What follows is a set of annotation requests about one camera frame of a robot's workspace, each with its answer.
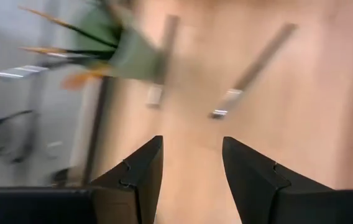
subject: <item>wooden floor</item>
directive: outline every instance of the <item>wooden floor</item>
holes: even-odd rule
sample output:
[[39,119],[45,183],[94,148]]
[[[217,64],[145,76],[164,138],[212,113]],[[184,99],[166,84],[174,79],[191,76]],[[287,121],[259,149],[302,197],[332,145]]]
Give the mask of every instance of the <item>wooden floor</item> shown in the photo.
[[[240,223],[224,175],[232,136],[330,187],[353,187],[353,2],[146,0],[141,25],[160,44],[167,14],[181,17],[162,109],[149,83],[121,80],[96,173],[152,136],[165,140],[158,223]],[[208,118],[226,90],[285,23],[299,25],[225,120]]]

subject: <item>black plastic part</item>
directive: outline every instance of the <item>black plastic part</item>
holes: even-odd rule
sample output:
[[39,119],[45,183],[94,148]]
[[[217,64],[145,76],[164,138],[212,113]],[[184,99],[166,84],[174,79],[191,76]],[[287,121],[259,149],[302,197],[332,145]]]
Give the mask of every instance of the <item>black plastic part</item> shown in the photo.
[[225,137],[222,156],[245,224],[353,224],[353,190],[333,190]]
[[162,137],[125,161],[128,165],[121,162],[82,188],[0,188],[0,223],[152,224],[162,181]]

